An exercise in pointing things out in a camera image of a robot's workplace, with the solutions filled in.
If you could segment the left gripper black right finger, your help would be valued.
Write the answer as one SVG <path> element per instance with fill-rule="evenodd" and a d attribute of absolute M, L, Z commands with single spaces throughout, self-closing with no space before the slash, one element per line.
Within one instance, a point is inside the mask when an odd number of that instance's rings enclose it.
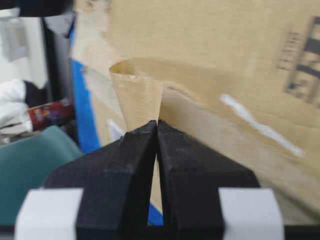
<path fill-rule="evenodd" d="M 157 124 L 164 223 L 176 240 L 220 240 L 219 188 L 259 188 L 255 173 L 163 120 Z"/>

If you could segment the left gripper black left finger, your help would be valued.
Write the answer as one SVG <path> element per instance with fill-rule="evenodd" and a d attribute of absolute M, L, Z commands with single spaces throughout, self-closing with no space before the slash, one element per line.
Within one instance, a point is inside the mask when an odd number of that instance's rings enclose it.
<path fill-rule="evenodd" d="M 157 123 L 56 168 L 46 189 L 81 188 L 76 218 L 79 240 L 130 240 L 148 225 Z"/>

